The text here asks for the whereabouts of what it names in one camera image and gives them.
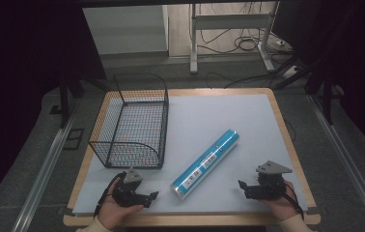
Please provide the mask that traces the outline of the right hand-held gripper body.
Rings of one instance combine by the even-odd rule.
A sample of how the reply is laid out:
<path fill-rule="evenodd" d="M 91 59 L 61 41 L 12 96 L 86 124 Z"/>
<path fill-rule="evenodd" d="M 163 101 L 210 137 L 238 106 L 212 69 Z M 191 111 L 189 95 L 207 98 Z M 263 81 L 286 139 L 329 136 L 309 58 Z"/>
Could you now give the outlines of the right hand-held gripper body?
<path fill-rule="evenodd" d="M 286 192 L 286 185 L 283 174 L 292 173 L 293 170 L 274 161 L 268 160 L 259 165 L 256 169 L 258 173 L 258 185 L 252 186 L 258 191 L 257 199 L 276 200 Z"/>

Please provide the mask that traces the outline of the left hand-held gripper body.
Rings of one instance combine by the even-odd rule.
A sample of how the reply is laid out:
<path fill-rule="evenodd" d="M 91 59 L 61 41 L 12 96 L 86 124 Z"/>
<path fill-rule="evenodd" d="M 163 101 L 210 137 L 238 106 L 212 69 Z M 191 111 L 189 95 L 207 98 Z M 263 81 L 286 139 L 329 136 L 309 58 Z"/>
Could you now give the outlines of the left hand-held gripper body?
<path fill-rule="evenodd" d="M 144 200 L 142 194 L 136 193 L 137 188 L 142 183 L 143 178 L 132 167 L 118 174 L 114 181 L 119 178 L 120 181 L 115 186 L 112 197 L 122 207 L 138 205 L 139 200 Z"/>

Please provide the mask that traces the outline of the person's left hand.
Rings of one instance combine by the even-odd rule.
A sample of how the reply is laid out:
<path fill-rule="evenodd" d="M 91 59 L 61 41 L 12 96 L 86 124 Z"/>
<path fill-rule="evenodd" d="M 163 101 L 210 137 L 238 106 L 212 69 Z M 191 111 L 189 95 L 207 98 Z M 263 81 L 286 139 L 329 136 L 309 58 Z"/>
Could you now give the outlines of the person's left hand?
<path fill-rule="evenodd" d="M 114 230 L 117 226 L 119 226 L 122 221 L 144 209 L 143 205 L 134 205 L 131 207 L 122 207 L 120 206 L 112 197 L 113 190 L 117 183 L 120 181 L 117 178 L 110 188 L 108 192 L 105 194 L 103 201 L 100 206 L 100 210 L 98 212 L 98 220 L 103 227 L 107 230 Z"/>

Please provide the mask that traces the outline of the person's right hand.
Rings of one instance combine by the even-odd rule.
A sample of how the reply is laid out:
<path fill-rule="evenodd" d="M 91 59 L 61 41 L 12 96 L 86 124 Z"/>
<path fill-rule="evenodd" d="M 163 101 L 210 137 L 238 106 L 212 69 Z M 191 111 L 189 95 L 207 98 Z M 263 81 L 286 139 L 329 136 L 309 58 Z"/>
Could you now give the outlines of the person's right hand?
<path fill-rule="evenodd" d="M 294 185 L 292 182 L 286 181 L 285 182 L 287 190 L 286 194 L 296 201 Z M 294 217 L 298 215 L 298 211 L 295 209 L 295 206 L 286 198 L 281 197 L 276 200 L 261 200 L 261 203 L 268 206 L 273 213 L 273 215 L 279 220 L 283 221 L 288 218 Z"/>

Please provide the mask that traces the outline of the blue wrapped roll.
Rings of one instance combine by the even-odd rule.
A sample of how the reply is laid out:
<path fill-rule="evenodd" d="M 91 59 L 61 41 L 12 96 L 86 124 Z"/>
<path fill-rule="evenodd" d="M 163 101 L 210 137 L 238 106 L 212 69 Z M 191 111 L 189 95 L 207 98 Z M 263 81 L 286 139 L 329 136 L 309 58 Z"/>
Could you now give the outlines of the blue wrapped roll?
<path fill-rule="evenodd" d="M 239 134 L 235 130 L 226 130 L 172 182 L 171 189 L 180 200 L 185 200 L 237 145 L 238 141 Z"/>

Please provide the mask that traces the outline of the black floor plate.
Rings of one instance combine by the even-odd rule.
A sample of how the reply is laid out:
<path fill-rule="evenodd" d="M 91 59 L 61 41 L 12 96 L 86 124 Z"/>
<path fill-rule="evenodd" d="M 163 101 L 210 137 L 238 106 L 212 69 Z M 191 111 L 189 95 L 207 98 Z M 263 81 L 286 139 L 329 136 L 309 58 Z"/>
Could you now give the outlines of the black floor plate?
<path fill-rule="evenodd" d="M 83 129 L 71 129 L 64 143 L 64 150 L 76 151 L 79 149 L 83 137 Z"/>

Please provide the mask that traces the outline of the light blue table mat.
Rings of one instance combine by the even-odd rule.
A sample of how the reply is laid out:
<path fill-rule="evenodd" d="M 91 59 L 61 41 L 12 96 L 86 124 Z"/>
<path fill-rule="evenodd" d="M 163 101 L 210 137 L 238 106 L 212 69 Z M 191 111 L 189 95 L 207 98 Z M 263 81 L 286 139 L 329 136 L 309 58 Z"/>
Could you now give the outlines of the light blue table mat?
<path fill-rule="evenodd" d="M 224 132 L 239 134 L 236 145 L 184 199 L 172 182 Z M 295 186 L 300 206 L 308 208 L 299 174 L 286 148 L 273 107 L 266 94 L 182 96 L 170 100 L 165 160 L 159 169 L 140 169 L 138 190 L 156 191 L 147 214 L 245 214 L 266 213 L 264 204 L 247 199 L 239 182 L 258 184 L 257 167 L 271 160 L 292 172 L 285 179 Z"/>

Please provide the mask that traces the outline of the white power strip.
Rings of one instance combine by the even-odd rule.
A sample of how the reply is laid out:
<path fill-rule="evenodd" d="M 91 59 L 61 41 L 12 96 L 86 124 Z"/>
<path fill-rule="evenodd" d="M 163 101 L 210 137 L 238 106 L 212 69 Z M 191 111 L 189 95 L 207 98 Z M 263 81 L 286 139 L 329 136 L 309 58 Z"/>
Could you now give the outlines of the white power strip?
<path fill-rule="evenodd" d="M 296 73 L 298 73 L 300 71 L 300 67 L 299 66 L 291 66 L 287 71 L 285 71 L 282 76 L 287 79 L 293 75 L 295 75 Z"/>

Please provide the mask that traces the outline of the black metal stand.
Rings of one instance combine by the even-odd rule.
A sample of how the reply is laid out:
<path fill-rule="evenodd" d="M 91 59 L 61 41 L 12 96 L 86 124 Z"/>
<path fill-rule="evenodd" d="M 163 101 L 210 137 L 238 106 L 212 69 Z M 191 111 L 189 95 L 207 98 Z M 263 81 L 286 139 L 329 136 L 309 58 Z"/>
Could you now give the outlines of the black metal stand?
<path fill-rule="evenodd" d="M 60 104 L 53 105 L 50 109 L 50 114 L 61 115 L 60 128 L 62 129 L 70 118 L 69 94 L 72 94 L 76 99 L 82 98 L 84 89 L 77 78 L 62 75 L 59 79 L 59 94 Z"/>

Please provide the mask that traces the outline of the black tripod stand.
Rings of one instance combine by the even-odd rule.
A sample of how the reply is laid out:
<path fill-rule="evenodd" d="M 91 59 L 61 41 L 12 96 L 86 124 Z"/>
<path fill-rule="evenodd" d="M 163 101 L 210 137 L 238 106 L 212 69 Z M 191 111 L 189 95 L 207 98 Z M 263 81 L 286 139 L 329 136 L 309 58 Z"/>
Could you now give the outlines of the black tripod stand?
<path fill-rule="evenodd" d="M 356 7 L 356 3 L 349 2 L 337 13 L 336 18 L 333 20 L 334 24 L 324 34 L 325 42 L 320 44 L 321 51 L 319 52 L 319 56 L 312 64 L 273 87 L 274 90 L 283 89 L 309 74 L 310 77 L 304 86 L 304 91 L 308 95 L 314 95 L 321 86 L 323 87 L 323 117 L 330 125 L 332 125 L 330 110 L 332 100 L 332 54 L 341 42 L 343 33 L 346 31 Z"/>

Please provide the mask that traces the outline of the dark curtain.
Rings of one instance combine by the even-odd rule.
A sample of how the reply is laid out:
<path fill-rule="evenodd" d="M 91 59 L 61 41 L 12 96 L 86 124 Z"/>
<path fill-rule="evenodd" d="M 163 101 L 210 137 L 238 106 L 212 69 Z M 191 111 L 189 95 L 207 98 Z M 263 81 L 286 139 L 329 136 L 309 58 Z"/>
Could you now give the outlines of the dark curtain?
<path fill-rule="evenodd" d="M 0 183 L 61 77 L 105 77 L 80 0 L 0 0 Z"/>
<path fill-rule="evenodd" d="M 293 48 L 307 67 L 319 56 L 326 31 L 349 2 L 356 10 L 332 54 L 332 85 L 342 90 L 341 105 L 365 135 L 365 0 L 281 0 L 273 33 Z"/>

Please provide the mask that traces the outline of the grey white panel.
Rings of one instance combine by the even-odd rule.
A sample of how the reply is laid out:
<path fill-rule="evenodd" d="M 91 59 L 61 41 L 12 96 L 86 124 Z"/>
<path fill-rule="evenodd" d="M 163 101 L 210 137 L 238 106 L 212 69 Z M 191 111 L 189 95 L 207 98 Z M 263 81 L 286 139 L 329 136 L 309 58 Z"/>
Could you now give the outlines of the grey white panel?
<path fill-rule="evenodd" d="M 100 55 L 168 50 L 166 6 L 84 8 L 83 13 Z"/>

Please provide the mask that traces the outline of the aluminium floor rail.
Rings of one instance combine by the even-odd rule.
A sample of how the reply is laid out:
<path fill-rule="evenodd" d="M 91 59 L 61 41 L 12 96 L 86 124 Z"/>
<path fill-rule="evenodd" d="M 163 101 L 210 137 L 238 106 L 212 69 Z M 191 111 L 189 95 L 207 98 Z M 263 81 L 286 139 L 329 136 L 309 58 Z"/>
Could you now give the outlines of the aluminium floor rail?
<path fill-rule="evenodd" d="M 307 99 L 312 104 L 315 114 L 317 115 L 327 137 L 329 138 L 332 146 L 334 147 L 338 157 L 341 160 L 342 165 L 344 166 L 349 178 L 351 179 L 351 182 L 354 185 L 356 192 L 358 193 L 360 199 L 365 206 L 365 179 L 360 173 L 357 165 L 354 163 L 351 154 L 349 153 L 347 147 L 340 138 L 337 130 L 334 128 L 333 125 L 329 124 L 323 116 L 323 109 L 319 100 L 315 96 L 311 95 L 308 95 Z"/>
<path fill-rule="evenodd" d="M 41 202 L 44 191 L 48 185 L 51 174 L 60 157 L 63 146 L 72 127 L 74 114 L 78 108 L 78 102 L 70 106 L 70 116 L 66 124 L 58 129 L 53 142 L 46 154 L 40 171 L 32 185 L 29 194 L 18 214 L 11 232 L 27 232 Z"/>

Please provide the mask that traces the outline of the white metal desk frame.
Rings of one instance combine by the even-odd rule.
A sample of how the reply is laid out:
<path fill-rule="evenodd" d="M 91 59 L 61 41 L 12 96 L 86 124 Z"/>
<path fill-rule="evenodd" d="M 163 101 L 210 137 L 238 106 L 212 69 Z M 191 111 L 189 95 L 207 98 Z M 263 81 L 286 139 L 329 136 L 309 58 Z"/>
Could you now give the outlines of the white metal desk frame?
<path fill-rule="evenodd" d="M 190 4 L 190 72 L 198 72 L 197 36 L 198 30 L 222 30 L 222 29 L 264 29 L 265 34 L 257 42 L 258 51 L 269 73 L 274 71 L 273 64 L 267 55 L 267 41 L 274 23 L 279 2 L 275 1 L 267 14 L 196 14 L 196 5 Z"/>

